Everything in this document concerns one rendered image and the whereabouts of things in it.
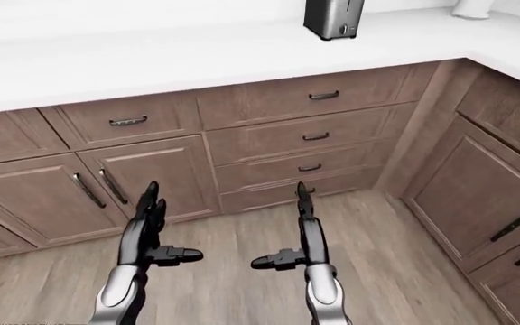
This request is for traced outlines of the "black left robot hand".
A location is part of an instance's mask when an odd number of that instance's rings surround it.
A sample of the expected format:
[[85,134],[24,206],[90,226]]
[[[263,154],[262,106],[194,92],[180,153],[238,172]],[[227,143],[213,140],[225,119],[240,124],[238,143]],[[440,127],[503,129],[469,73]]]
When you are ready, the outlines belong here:
[[133,266],[141,273],[147,273],[152,265],[175,267],[204,258],[204,254],[195,248],[161,245],[160,233],[165,227],[167,204],[158,197],[159,189],[159,183],[151,181],[138,200],[135,215],[120,240],[119,266]]

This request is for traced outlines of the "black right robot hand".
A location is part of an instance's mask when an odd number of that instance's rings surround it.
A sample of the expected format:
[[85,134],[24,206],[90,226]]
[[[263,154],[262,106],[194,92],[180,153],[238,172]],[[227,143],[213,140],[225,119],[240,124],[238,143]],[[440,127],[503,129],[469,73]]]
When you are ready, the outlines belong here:
[[327,241],[320,220],[314,216],[311,194],[305,184],[297,183],[297,209],[301,248],[283,248],[277,254],[260,256],[251,262],[254,270],[293,270],[297,265],[322,265],[330,262]]

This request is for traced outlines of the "stainless steel toaster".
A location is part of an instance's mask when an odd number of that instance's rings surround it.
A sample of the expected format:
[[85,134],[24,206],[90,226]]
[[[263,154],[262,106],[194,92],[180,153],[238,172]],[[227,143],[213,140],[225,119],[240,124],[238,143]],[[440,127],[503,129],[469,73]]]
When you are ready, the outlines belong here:
[[306,0],[303,26],[323,41],[355,39],[365,0]]

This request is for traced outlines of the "wide brown wooden drawer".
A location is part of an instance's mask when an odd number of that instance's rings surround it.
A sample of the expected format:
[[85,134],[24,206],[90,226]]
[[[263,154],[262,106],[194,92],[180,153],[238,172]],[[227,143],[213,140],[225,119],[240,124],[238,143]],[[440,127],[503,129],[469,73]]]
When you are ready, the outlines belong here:
[[[431,64],[414,64],[206,88],[197,100],[205,129],[223,129],[415,102],[433,70]],[[308,97],[334,91],[339,97]]]

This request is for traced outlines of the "white ceramic object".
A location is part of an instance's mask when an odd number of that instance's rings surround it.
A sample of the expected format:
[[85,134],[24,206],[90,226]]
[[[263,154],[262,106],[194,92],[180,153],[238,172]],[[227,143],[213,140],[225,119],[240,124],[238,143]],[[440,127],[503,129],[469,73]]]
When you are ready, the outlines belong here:
[[484,20],[489,18],[489,10],[495,0],[457,0],[451,15],[459,18]]

